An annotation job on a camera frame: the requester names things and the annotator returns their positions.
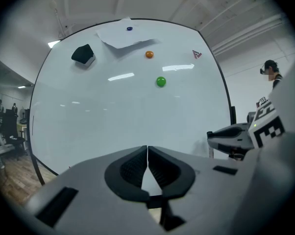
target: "black strip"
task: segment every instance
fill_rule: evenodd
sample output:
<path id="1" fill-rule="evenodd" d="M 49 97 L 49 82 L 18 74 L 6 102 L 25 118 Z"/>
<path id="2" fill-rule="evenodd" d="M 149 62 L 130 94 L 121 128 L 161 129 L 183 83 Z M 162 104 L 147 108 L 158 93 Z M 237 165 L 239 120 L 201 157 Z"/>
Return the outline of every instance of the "black strip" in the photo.
<path id="1" fill-rule="evenodd" d="M 207 138 L 235 138 L 243 132 L 243 129 L 240 127 L 226 127 L 221 131 L 216 132 L 207 132 Z"/>
<path id="2" fill-rule="evenodd" d="M 44 182 L 44 179 L 42 177 L 42 174 L 40 172 L 40 169 L 39 169 L 39 166 L 38 166 L 38 163 L 36 161 L 36 158 L 35 156 L 33 155 L 32 153 L 32 147 L 31 147 L 31 142 L 30 142 L 30 114 L 27 116 L 27 120 L 26 120 L 26 134 L 28 136 L 28 148 L 29 148 L 29 153 L 30 153 L 30 157 L 31 157 L 31 160 L 32 160 L 32 164 L 33 164 L 33 167 L 34 167 L 34 170 L 35 170 L 35 173 L 41 183 L 41 185 L 45 185 L 45 182 Z"/>
<path id="3" fill-rule="evenodd" d="M 228 167 L 224 167 L 224 166 L 215 166 L 213 168 L 213 170 L 216 170 L 216 171 L 220 171 L 220 172 L 223 172 L 223 173 L 227 173 L 227 174 L 230 174 L 230 175 L 236 175 L 238 169 L 233 169 L 233 168 L 228 168 Z"/>
<path id="4" fill-rule="evenodd" d="M 150 196 L 149 202 L 147 203 L 147 208 L 148 209 L 162 208 L 162 203 L 163 203 L 162 195 Z"/>
<path id="5" fill-rule="evenodd" d="M 35 157 L 35 159 L 41 164 L 43 165 L 47 170 L 49 170 L 51 173 L 53 173 L 54 175 L 58 176 L 58 174 L 53 171 L 52 169 L 48 168 L 45 164 L 43 164 L 35 155 L 33 155 Z"/>
<path id="6" fill-rule="evenodd" d="M 237 123 L 237 115 L 236 115 L 235 106 L 231 106 L 231 113 L 232 113 L 232 123 L 231 124 L 235 124 L 235 123 Z"/>
<path id="7" fill-rule="evenodd" d="M 221 78 L 222 78 L 222 81 L 223 81 L 223 83 L 224 83 L 225 90 L 226 90 L 226 94 L 227 94 L 227 99 L 228 99 L 229 114 L 230 114 L 230 124 L 234 124 L 235 121 L 234 121 L 233 116 L 232 116 L 231 102 L 230 102 L 229 92 L 228 92 L 228 88 L 227 88 L 226 80 L 225 80 L 225 78 L 224 78 L 224 74 L 222 73 L 222 70 L 221 70 L 220 64 L 218 63 L 218 61 L 217 61 L 215 55 L 213 54 L 213 52 L 212 52 L 210 46 L 207 44 L 205 38 L 202 36 L 201 32 L 198 31 L 198 33 L 200 34 L 200 36 L 202 37 L 202 39 L 203 39 L 204 42 L 206 43 L 207 47 L 209 48 L 209 50 L 210 50 L 210 52 L 211 52 L 212 56 L 214 57 L 214 60 L 215 60 L 215 62 L 216 62 L 216 64 L 217 64 L 217 67 L 218 67 L 218 69 L 220 70 Z"/>
<path id="8" fill-rule="evenodd" d="M 166 231 L 170 231 L 170 230 L 172 230 L 184 223 L 185 223 L 185 221 L 181 217 L 173 215 L 168 201 L 163 202 L 161 220 L 160 220 L 159 224 Z"/>
<path id="9" fill-rule="evenodd" d="M 221 144 L 219 143 L 218 146 L 217 146 L 217 150 L 223 152 L 223 153 L 226 153 L 226 154 L 231 154 L 231 146 L 230 145 L 224 145 L 224 144 Z"/>
<path id="10" fill-rule="evenodd" d="M 196 179 L 193 168 L 153 146 L 148 147 L 148 167 L 165 200 L 183 197 Z"/>
<path id="11" fill-rule="evenodd" d="M 34 115 L 33 115 L 33 119 L 32 119 L 32 136 L 33 136 L 33 123 L 34 123 Z"/>
<path id="12" fill-rule="evenodd" d="M 147 146 L 112 162 L 105 170 L 107 186 L 120 198 L 135 202 L 149 202 L 149 194 L 142 190 L 142 180 L 147 169 Z"/>
<path id="13" fill-rule="evenodd" d="M 64 187 L 36 217 L 53 227 L 77 193 L 76 189 Z"/>

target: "black object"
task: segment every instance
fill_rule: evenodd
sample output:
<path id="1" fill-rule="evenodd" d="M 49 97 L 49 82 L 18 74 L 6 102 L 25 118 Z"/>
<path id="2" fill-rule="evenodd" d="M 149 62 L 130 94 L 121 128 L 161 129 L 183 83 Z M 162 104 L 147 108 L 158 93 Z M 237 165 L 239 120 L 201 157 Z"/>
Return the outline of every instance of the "black object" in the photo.
<path id="1" fill-rule="evenodd" d="M 264 69 L 267 70 L 270 68 L 270 66 L 272 67 L 273 72 L 278 72 L 279 68 L 277 67 L 277 63 L 274 60 L 267 60 L 264 63 Z"/>
<path id="2" fill-rule="evenodd" d="M 18 136 L 17 132 L 17 116 L 14 114 L 13 110 L 6 110 L 6 113 L 3 116 L 3 134 L 7 144 L 12 144 L 16 150 L 16 159 L 18 159 L 18 152 L 20 150 L 20 146 L 22 151 L 25 153 L 22 144 L 25 141 L 24 138 Z"/>
<path id="3" fill-rule="evenodd" d="M 220 171 L 220 172 L 223 172 L 223 173 L 227 173 L 227 174 L 230 174 L 230 175 L 236 175 L 238 169 L 233 169 L 233 168 L 228 168 L 228 167 L 225 167 L 225 166 L 215 166 L 213 168 L 213 170 L 216 170 L 216 171 Z"/>
<path id="4" fill-rule="evenodd" d="M 149 194 L 141 189 L 144 172 L 147 168 L 147 151 L 149 168 L 163 191 L 162 196 L 150 199 Z M 104 175 L 108 187 L 120 198 L 135 202 L 145 202 L 147 206 L 155 200 L 161 203 L 184 196 L 195 181 L 194 170 L 185 162 L 156 149 L 142 146 L 114 162 L 106 169 Z"/>
<path id="5" fill-rule="evenodd" d="M 276 117 L 268 124 L 256 130 L 253 134 L 255 136 L 258 146 L 262 147 L 263 140 L 262 140 L 261 134 L 263 134 L 265 137 L 270 135 L 271 138 L 274 138 L 276 136 L 283 134 L 284 132 L 285 132 L 285 129 L 280 118 Z"/>
<path id="6" fill-rule="evenodd" d="M 216 132 L 207 132 L 207 142 L 210 147 L 230 156 L 243 158 L 253 149 L 253 143 L 248 136 L 248 123 L 236 123 Z"/>
<path id="7" fill-rule="evenodd" d="M 275 108 L 272 105 L 272 103 L 269 101 L 267 104 L 263 105 L 257 112 L 256 117 L 255 117 L 255 121 L 259 120 L 263 117 L 265 117 L 267 114 L 271 113 L 272 111 L 274 111 Z"/>
<path id="8" fill-rule="evenodd" d="M 86 44 L 84 46 L 77 48 L 71 56 L 71 59 L 82 64 L 86 64 L 89 61 L 89 59 L 93 57 L 93 55 L 94 53 L 91 47 L 88 44 Z"/>
<path id="9" fill-rule="evenodd" d="M 26 124 L 25 113 L 22 112 L 22 119 L 19 121 L 20 124 Z"/>
<path id="10" fill-rule="evenodd" d="M 76 189 L 64 187 L 36 217 L 53 227 L 77 193 Z"/>
<path id="11" fill-rule="evenodd" d="M 148 147 L 148 167 L 164 199 L 183 197 L 196 179 L 192 167 L 153 146 Z"/>
<path id="12" fill-rule="evenodd" d="M 105 170 L 108 187 L 120 198 L 136 202 L 149 202 L 149 194 L 141 189 L 147 164 L 147 146 L 112 162 Z"/>
<path id="13" fill-rule="evenodd" d="M 236 108 L 231 106 L 232 124 L 237 123 Z"/>
<path id="14" fill-rule="evenodd" d="M 184 224 L 185 221 L 181 217 L 175 216 L 172 213 L 172 209 L 169 206 L 168 202 L 165 202 L 162 206 L 161 220 L 159 223 L 161 226 L 164 227 L 166 231 L 170 231 Z"/>
<path id="15" fill-rule="evenodd" d="M 45 182 L 44 182 L 44 179 L 43 179 L 42 174 L 40 172 L 40 169 L 39 169 L 38 163 L 36 161 L 36 158 L 32 153 L 32 147 L 31 147 L 31 142 L 30 142 L 30 126 L 29 125 L 30 125 L 30 115 L 28 114 L 26 116 L 26 135 L 27 135 L 27 138 L 28 138 L 28 149 L 29 149 L 29 153 L 30 153 L 30 158 L 32 160 L 35 173 L 36 173 L 41 185 L 45 185 Z"/>

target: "ceiling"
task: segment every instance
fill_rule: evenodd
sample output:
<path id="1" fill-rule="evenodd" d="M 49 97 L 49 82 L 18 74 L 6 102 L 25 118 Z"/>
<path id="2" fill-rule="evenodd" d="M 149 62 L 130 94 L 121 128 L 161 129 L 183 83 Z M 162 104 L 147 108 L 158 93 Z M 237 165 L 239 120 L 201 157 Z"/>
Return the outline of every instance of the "ceiling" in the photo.
<path id="1" fill-rule="evenodd" d="M 33 84 L 30 83 L 28 80 L 24 79 L 22 76 L 13 72 L 11 69 L 9 69 L 6 65 L 4 65 L 0 61 L 0 85 L 16 88 L 18 86 L 33 85 Z"/>
<path id="2" fill-rule="evenodd" d="M 272 0 L 54 1 L 66 36 L 94 24 L 129 16 L 167 20 L 195 28 L 211 47 L 281 13 Z"/>
<path id="3" fill-rule="evenodd" d="M 282 15 L 273 0 L 19 0 L 0 25 L 0 60 L 34 83 L 49 42 L 125 17 L 195 28 L 219 55 L 284 23 Z"/>

